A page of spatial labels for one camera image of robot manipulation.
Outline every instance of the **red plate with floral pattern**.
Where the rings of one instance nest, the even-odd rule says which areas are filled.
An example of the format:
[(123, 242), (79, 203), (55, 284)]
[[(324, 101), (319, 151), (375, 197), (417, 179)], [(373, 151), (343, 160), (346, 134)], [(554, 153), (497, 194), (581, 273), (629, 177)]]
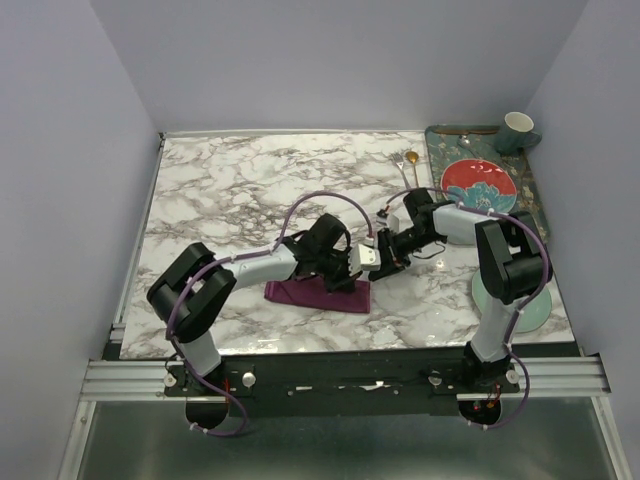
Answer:
[(480, 159), (458, 160), (442, 174), (440, 186), (462, 195), (467, 207), (493, 208), (508, 213), (516, 204), (518, 192), (507, 172), (495, 163)]

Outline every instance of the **cup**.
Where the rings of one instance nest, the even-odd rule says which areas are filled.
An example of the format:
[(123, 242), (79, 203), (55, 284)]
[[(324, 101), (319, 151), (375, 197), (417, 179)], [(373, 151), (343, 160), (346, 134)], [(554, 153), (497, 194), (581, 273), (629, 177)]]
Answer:
[(520, 112), (509, 112), (493, 140), (493, 148), (502, 155), (511, 155), (519, 148), (537, 145), (542, 135), (533, 131), (533, 120)]

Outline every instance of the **green tray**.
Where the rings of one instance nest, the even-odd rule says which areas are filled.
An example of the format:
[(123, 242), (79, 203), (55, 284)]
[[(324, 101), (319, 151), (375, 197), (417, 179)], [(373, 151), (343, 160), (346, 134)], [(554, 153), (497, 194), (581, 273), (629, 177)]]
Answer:
[(458, 136), (467, 135), (471, 149), (482, 159), (495, 163), (509, 174), (518, 190), (512, 212), (527, 210), (531, 212), (542, 240), (548, 240), (549, 225), (542, 209), (540, 195), (529, 161), (524, 150), (519, 155), (500, 155), (493, 148), (493, 138), (498, 132), (497, 125), (432, 125), (425, 130), (427, 153), (431, 164), (434, 184), (439, 187), (442, 173), (452, 163), (469, 158), (470, 152), (458, 145)]

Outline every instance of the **purple cloth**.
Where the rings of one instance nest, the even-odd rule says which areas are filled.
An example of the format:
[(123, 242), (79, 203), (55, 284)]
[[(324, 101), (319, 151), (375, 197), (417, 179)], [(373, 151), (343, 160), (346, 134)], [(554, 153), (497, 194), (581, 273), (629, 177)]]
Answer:
[(333, 310), (335, 312), (369, 313), (371, 311), (371, 284), (356, 280), (353, 293), (328, 293), (322, 278), (267, 282), (264, 298), (275, 303), (299, 307)]

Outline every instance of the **white marble surface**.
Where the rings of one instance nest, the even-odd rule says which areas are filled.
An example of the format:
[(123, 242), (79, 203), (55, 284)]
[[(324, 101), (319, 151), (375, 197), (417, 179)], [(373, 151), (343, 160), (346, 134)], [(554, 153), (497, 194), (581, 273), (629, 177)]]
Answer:
[[(420, 154), (418, 176), (431, 185), (420, 132), (180, 138), (166, 142), (145, 231), (122, 358), (158, 358), (172, 352), (164, 324), (145, 294), (190, 243), (216, 253), (271, 244), (286, 209), (303, 193), (331, 190), (350, 196), (371, 217), (403, 188), (389, 160), (393, 152)], [(411, 169), (407, 176), (413, 182)], [(402, 202), (402, 228), (409, 221)], [(338, 216), (355, 239), (366, 232), (359, 213), (333, 198), (303, 204), (290, 232), (308, 228), (323, 212)], [(424, 249), (435, 252), (437, 246)], [(286, 306), (263, 298), (264, 286), (235, 292), (213, 326), (225, 354), (317, 352), (464, 345), (478, 325), (471, 277), (478, 268), (471, 247), (447, 246), (432, 260), (415, 260), (405, 272), (372, 285), (371, 313), (345, 314)], [(553, 311), (538, 330), (517, 343), (572, 341), (555, 283)]]

